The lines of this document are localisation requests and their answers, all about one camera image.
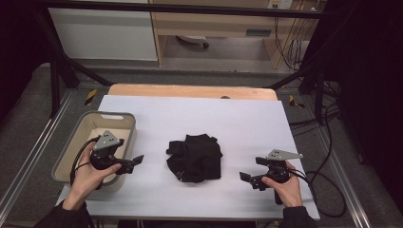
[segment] cabinet door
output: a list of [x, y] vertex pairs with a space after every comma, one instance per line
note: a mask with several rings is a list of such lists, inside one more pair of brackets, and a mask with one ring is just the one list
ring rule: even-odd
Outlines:
[[[114, 2], [147, 3], [146, 0]], [[71, 58], [157, 60], [149, 12], [49, 10], [63, 48]]]

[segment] beige plastic tray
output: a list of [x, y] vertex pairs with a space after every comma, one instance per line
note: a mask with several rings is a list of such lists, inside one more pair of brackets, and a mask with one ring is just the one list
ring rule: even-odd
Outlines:
[[[56, 181], [70, 185], [70, 170], [77, 153], [90, 139], [102, 135], [106, 130], [125, 143], [115, 153], [118, 159], [131, 159], [136, 139], [136, 119], [130, 113], [90, 111], [85, 113], [76, 124], [67, 144], [52, 170]], [[124, 181], [126, 174], [111, 175], [104, 179], [101, 190], [116, 191]]]

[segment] hand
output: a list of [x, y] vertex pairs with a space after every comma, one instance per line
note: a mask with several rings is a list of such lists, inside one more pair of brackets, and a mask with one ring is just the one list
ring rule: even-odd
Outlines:
[[[95, 142], [92, 142], [84, 149], [79, 165], [89, 162], [89, 156], [94, 145]], [[97, 170], [90, 162], [81, 166], [77, 170], [74, 183], [63, 203], [63, 208], [66, 210], [80, 209], [89, 194], [98, 187], [104, 178], [115, 173], [121, 167], [122, 165], [117, 163], [107, 169]]]
[[[291, 163], [286, 161], [287, 168], [296, 169]], [[262, 182], [272, 187], [278, 193], [285, 207], [302, 206], [302, 198], [299, 189], [299, 180], [295, 175], [291, 175], [290, 179], [285, 183], [278, 183], [274, 180], [263, 177]]]

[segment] black sleeve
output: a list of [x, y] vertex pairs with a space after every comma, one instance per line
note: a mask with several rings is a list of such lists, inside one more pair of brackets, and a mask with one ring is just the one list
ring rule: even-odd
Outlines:
[[63, 209], [63, 202], [55, 206], [45, 217], [43, 217], [34, 228], [87, 228], [89, 213], [86, 204], [78, 211], [68, 211]]
[[287, 207], [282, 211], [284, 220], [278, 228], [316, 228], [317, 223], [309, 216], [304, 206]]

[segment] white board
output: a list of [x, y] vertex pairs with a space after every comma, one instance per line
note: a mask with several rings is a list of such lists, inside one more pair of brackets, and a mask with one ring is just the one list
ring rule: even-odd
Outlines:
[[[273, 189], [253, 190], [240, 172], [261, 175], [267, 167], [255, 157], [274, 148], [297, 153], [281, 102], [258, 100], [104, 96], [101, 111], [129, 112], [136, 118], [132, 158], [143, 163], [125, 176], [117, 192], [95, 191], [86, 201], [92, 216], [125, 219], [274, 219], [282, 218]], [[221, 147], [221, 179], [183, 183], [167, 167], [171, 141], [207, 134]], [[290, 161], [303, 172], [300, 160]], [[308, 213], [319, 219], [307, 184], [301, 195]], [[66, 197], [65, 187], [59, 201]]]

